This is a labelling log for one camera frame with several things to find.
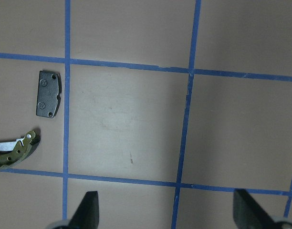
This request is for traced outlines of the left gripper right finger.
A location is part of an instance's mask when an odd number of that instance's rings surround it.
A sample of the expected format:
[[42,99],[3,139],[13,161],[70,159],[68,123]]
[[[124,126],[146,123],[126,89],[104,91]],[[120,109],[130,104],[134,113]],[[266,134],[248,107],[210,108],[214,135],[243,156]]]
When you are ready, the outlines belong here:
[[245,189],[233,192],[233,220],[238,229],[292,229],[292,222],[271,217]]

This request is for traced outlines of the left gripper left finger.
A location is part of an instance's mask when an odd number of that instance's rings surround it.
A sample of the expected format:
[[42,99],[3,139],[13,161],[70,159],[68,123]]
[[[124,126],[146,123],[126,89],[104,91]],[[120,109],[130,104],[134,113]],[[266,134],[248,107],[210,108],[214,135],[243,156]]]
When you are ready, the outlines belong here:
[[99,226],[99,197],[97,191],[88,191],[71,219],[53,222],[48,229],[97,229]]

